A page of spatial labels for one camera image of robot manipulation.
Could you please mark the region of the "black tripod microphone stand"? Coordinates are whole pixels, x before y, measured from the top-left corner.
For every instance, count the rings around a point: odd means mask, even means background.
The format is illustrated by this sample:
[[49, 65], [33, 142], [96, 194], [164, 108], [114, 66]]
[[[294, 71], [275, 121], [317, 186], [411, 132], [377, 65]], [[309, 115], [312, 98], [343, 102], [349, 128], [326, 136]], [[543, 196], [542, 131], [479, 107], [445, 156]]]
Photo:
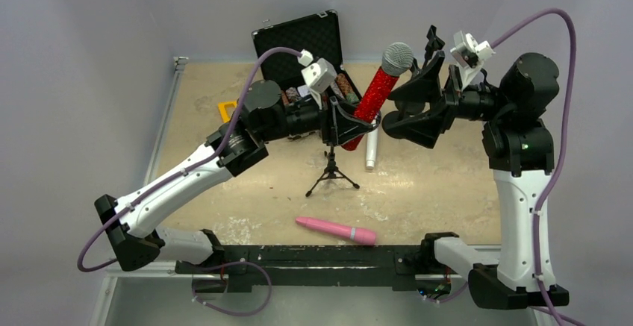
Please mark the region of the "black tripod microphone stand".
[[[378, 114], [378, 123], [380, 123], [382, 114], [381, 112], [377, 112], [377, 114]], [[324, 151], [324, 156], [327, 159], [327, 163], [326, 163], [325, 168], [323, 169], [323, 173], [321, 174], [321, 176], [315, 180], [315, 183], [313, 184], [313, 186], [305, 193], [305, 197], [309, 198], [312, 195], [315, 188], [319, 185], [319, 183], [325, 182], [325, 181], [337, 180], [337, 179], [343, 179], [349, 182], [354, 189], [360, 189], [361, 186], [359, 184], [354, 182], [346, 174], [340, 171], [340, 168], [336, 162], [336, 153], [334, 151], [336, 146], [328, 145], [328, 129], [325, 129], [322, 132], [322, 136], [325, 138], [324, 143], [329, 147], [328, 151]]]

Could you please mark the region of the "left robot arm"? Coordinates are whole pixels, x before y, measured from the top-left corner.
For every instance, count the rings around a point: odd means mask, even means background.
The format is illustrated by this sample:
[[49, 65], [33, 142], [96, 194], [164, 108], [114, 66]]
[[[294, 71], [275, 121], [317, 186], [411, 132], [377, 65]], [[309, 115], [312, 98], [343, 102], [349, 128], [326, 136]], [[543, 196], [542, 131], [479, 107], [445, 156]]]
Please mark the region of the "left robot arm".
[[240, 99], [242, 110], [221, 125], [183, 162], [140, 190], [103, 195], [98, 215], [120, 268], [130, 272], [158, 260], [201, 265], [219, 242], [210, 231], [166, 228], [163, 221], [198, 195], [245, 172], [267, 157], [266, 143], [318, 131], [324, 144], [344, 145], [374, 130], [354, 117], [354, 105], [331, 95], [318, 105], [303, 98], [286, 105], [274, 81], [256, 81]]

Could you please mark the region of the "red glitter microphone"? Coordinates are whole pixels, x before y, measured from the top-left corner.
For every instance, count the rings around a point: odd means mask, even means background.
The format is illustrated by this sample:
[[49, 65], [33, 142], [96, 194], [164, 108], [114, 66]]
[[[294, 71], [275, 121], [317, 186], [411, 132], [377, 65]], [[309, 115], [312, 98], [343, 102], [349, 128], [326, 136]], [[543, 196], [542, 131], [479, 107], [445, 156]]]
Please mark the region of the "red glitter microphone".
[[[382, 54], [381, 66], [356, 107], [354, 117], [366, 122], [374, 119], [399, 77], [412, 67], [413, 61], [414, 54], [409, 45], [401, 42], [389, 45]], [[354, 151], [361, 140], [362, 137], [357, 137], [341, 147], [347, 151]]]

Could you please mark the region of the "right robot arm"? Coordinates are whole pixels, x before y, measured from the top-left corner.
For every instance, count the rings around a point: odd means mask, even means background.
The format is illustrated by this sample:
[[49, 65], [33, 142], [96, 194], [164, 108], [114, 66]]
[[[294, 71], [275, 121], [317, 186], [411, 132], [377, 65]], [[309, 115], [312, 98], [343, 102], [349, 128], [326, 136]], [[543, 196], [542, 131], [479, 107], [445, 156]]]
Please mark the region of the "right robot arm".
[[528, 52], [513, 62], [497, 87], [466, 85], [456, 65], [449, 67], [442, 84], [444, 59], [438, 52], [389, 94], [401, 105], [428, 104], [427, 111], [389, 113], [382, 127], [394, 139], [433, 148], [456, 119], [481, 122], [482, 144], [499, 194], [502, 242], [495, 259], [456, 233], [428, 233], [421, 243], [422, 259], [465, 278], [473, 302], [482, 309], [566, 306], [569, 293], [555, 280], [546, 239], [544, 191], [553, 181], [555, 161], [553, 138], [541, 118], [558, 94], [558, 67], [550, 58]]

